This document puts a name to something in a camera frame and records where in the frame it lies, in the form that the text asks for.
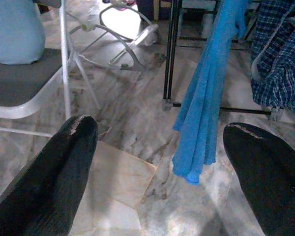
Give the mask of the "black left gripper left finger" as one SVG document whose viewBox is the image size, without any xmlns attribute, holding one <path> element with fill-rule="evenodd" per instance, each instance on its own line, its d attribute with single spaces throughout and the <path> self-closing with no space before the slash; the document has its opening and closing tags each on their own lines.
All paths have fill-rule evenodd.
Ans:
<svg viewBox="0 0 295 236">
<path fill-rule="evenodd" d="M 97 145 L 91 116 L 69 118 L 0 196 L 0 236 L 66 236 Z"/>
</svg>

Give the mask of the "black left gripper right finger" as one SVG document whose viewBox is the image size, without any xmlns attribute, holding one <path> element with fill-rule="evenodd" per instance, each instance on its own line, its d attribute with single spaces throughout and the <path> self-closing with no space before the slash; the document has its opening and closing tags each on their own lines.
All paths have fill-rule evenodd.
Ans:
<svg viewBox="0 0 295 236">
<path fill-rule="evenodd" d="M 295 236 L 295 150 L 242 122 L 225 126 L 223 145 L 264 234 Z"/>
</svg>

